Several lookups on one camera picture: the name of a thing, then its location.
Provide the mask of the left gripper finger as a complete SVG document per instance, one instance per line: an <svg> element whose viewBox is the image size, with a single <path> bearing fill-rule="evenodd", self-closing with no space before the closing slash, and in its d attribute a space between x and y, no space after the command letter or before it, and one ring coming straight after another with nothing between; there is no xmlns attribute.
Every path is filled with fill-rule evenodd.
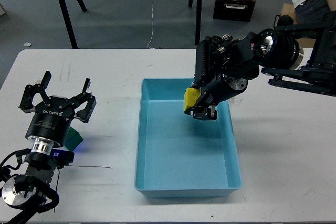
<svg viewBox="0 0 336 224"><path fill-rule="evenodd" d="M81 93L66 99L58 106L59 111L66 120L78 119L83 123L89 122L96 106L96 98L91 93L90 84L91 81L87 78Z"/></svg>
<svg viewBox="0 0 336 224"><path fill-rule="evenodd" d="M39 93L45 107L50 108L52 106L51 99L45 92L45 89L48 87L48 84L51 80L51 73L46 71L43 78L39 80L34 85L27 84L24 89L24 93L19 104L19 108L24 113L31 113L35 111L35 106L33 105L33 99L36 93Z"/></svg>

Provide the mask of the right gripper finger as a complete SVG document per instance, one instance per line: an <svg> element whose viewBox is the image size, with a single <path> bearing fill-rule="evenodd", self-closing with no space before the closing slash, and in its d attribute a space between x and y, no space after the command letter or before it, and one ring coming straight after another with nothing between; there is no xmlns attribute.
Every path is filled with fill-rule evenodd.
<svg viewBox="0 0 336 224"><path fill-rule="evenodd" d="M197 120L216 120L217 111L213 97L207 91L201 91L200 97L192 107L192 117Z"/></svg>
<svg viewBox="0 0 336 224"><path fill-rule="evenodd" d="M187 115L193 115L194 113L200 113L202 111L202 106L197 103L198 99L201 97L201 89L189 87L186 89L184 94L184 105L183 110Z"/></svg>

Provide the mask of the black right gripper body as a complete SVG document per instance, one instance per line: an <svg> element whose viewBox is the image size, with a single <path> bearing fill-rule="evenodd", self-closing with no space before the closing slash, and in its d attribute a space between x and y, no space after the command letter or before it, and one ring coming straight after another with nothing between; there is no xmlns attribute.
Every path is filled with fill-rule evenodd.
<svg viewBox="0 0 336 224"><path fill-rule="evenodd" d="M225 74L207 73L204 74L205 104L217 106L220 102L226 101L246 91L248 81L243 78L234 78Z"/></svg>

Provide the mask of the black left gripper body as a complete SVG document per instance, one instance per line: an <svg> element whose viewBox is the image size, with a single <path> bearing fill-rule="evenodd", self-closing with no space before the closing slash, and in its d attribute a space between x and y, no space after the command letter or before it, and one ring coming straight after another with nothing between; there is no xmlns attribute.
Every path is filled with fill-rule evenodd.
<svg viewBox="0 0 336 224"><path fill-rule="evenodd" d="M54 142L53 147L62 147L70 128L74 109L68 103L68 99L51 96L47 107L44 102L40 102L34 107L34 116L28 127L25 137L42 137Z"/></svg>

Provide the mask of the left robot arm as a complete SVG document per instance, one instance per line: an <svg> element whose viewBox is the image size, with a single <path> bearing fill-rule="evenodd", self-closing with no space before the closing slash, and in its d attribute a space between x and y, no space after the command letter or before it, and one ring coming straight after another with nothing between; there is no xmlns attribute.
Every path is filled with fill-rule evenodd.
<svg viewBox="0 0 336 224"><path fill-rule="evenodd" d="M50 79L46 71L41 80L26 85L19 105L25 113L34 113L25 135L32 147L14 151L1 162L1 198L21 210L9 223L26 223L36 213L59 204L58 193L50 187L54 171L73 162L74 150L83 141L71 122L88 123L96 106L90 79L72 98L48 96L45 90Z"/></svg>

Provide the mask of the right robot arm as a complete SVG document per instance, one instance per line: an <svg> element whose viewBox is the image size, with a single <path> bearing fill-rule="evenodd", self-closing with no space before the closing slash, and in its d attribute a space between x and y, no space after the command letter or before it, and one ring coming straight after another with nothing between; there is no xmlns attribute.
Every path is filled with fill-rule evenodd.
<svg viewBox="0 0 336 224"><path fill-rule="evenodd" d="M243 93L260 73L270 75L275 87L335 96L335 12L319 23L298 25L284 15L274 28L242 40L206 37L196 48L184 113L217 119L217 105Z"/></svg>

